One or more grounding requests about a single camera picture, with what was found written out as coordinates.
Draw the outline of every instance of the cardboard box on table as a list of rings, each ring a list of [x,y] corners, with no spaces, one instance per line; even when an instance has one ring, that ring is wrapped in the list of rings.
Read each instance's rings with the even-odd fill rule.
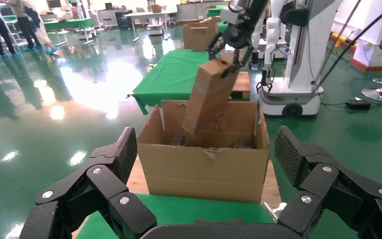
[[[197,22],[184,25],[184,49],[206,51],[217,32],[217,22]]]
[[[260,203],[269,139],[257,103],[229,102],[223,116],[194,135],[181,126],[187,106],[162,102],[163,117],[156,107],[138,137],[150,194]],[[185,146],[170,145],[178,135]],[[255,149],[231,148],[237,141]]]
[[[182,124],[189,133],[215,121],[227,108],[239,72],[225,78],[221,74],[232,65],[233,57],[233,52],[227,53],[199,66]]]

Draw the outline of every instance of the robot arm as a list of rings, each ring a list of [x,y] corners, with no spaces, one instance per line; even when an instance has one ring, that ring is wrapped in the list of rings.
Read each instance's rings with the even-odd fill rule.
[[[270,78],[272,61],[276,44],[281,34],[280,14],[284,6],[284,0],[272,0],[272,17],[267,19],[266,23],[266,51],[264,54],[263,76],[261,80],[262,86],[271,86]]]
[[[233,5],[229,4],[227,9],[220,12],[222,21],[229,23],[227,29],[221,33],[218,32],[207,46],[210,59],[215,58],[216,54],[225,47],[226,44],[235,48],[234,64],[227,69],[223,77],[229,72],[234,72],[238,68],[243,67],[251,56],[254,47],[251,45],[251,35],[260,19],[269,0],[236,0]],[[223,42],[215,47],[220,37]],[[248,47],[248,50],[239,62],[239,50]]]

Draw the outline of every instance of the green table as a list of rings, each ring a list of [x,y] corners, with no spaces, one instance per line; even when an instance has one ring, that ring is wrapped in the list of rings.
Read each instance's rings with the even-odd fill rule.
[[[198,66],[208,61],[205,51],[178,49],[163,56],[133,90],[144,114],[145,106],[161,106],[162,100],[188,100]]]
[[[66,28],[88,28],[88,27],[94,27],[93,20],[91,18],[85,18],[85,19],[71,19],[67,22],[58,22],[50,21],[45,22],[45,29],[46,31],[53,31],[53,30],[60,30],[60,29],[66,29]]]
[[[207,17],[220,16],[220,11],[225,7],[228,7],[228,5],[217,5],[216,8],[209,8],[207,11]]]
[[[157,225],[190,224],[195,219],[227,222],[242,219],[243,223],[272,223],[273,220],[259,204],[221,202],[137,194],[156,215]],[[92,214],[77,239],[117,239],[99,213]]]

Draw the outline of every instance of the white lab coat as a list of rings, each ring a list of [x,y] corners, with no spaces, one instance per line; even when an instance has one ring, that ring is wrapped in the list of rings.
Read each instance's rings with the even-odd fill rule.
[[[47,44],[47,43],[52,43],[52,41],[49,39],[49,37],[47,36],[47,32],[46,32],[46,29],[45,29],[45,25],[43,23],[43,20],[42,18],[40,17],[40,12],[38,11],[37,7],[36,7],[36,4],[35,4],[35,0],[22,0],[23,3],[24,3],[24,6],[28,7],[28,8],[31,8],[33,11],[37,12],[38,16],[39,16],[39,19],[40,19],[40,24],[39,26],[37,27],[37,31],[35,32],[36,36],[37,36],[37,39],[39,39],[40,43],[41,44]]]

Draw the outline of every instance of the white table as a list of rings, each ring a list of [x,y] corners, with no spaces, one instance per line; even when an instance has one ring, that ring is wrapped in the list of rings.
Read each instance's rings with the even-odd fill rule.
[[[138,39],[140,39],[140,37],[137,37],[137,32],[135,31],[135,24],[134,24],[134,20],[147,20],[147,19],[151,19],[151,18],[163,18],[164,20],[164,25],[165,25],[165,28],[163,29],[163,31],[165,32],[165,39],[168,39],[169,37],[167,36],[167,33],[168,33],[168,25],[166,23],[166,18],[168,18],[168,14],[170,13],[176,13],[176,11],[162,11],[160,13],[152,13],[151,11],[145,11],[145,12],[134,12],[134,13],[130,13],[130,14],[127,14],[125,15],[124,17],[130,17],[131,18],[131,22],[132,22],[132,30],[134,31],[134,37],[135,39],[133,40],[134,42],[137,41]]]

